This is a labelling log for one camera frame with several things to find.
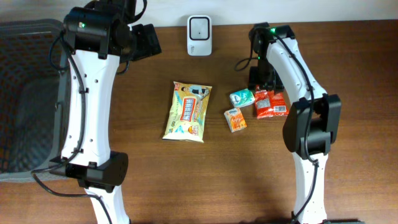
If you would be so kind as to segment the orange tissue pack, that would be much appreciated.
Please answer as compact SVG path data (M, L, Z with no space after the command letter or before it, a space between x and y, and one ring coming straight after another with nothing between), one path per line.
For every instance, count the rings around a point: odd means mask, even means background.
M225 111L224 116L232 133L247 127L244 116L239 108L233 108Z

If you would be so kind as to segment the yellow snack bag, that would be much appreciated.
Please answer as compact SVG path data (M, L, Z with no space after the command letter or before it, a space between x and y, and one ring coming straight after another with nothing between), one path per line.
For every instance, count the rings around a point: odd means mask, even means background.
M174 82L172 105L162 139L204 143L211 90L211 86Z

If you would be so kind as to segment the red snack bag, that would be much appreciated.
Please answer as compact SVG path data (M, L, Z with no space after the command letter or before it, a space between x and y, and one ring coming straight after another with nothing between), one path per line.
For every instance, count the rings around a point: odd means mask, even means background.
M257 119L287 116L289 114L289 109L282 93L261 90L260 86L257 85L255 87L254 97Z

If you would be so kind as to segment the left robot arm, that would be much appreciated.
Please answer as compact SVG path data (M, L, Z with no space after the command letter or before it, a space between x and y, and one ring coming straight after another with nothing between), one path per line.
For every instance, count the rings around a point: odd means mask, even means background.
M139 23L135 0L91 1L64 18L59 39L70 67L68 129L50 173L73 178L98 223L129 223L122 183L128 156L109 146L109 114L120 64L161 53L152 24Z

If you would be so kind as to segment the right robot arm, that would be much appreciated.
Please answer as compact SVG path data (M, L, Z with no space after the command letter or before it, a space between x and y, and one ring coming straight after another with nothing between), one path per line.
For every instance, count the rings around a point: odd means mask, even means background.
M257 65L249 70L251 90L285 91L290 109L282 128L295 164L296 199L292 223L327 223L325 167L336 141L341 114L338 95L329 95L301 56L290 26L255 24L249 31Z

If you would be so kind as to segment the teal tissue pack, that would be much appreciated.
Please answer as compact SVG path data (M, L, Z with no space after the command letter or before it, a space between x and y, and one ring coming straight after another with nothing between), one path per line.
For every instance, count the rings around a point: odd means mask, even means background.
M247 88L231 93L229 98L235 108L246 107L255 102L255 97L252 91Z

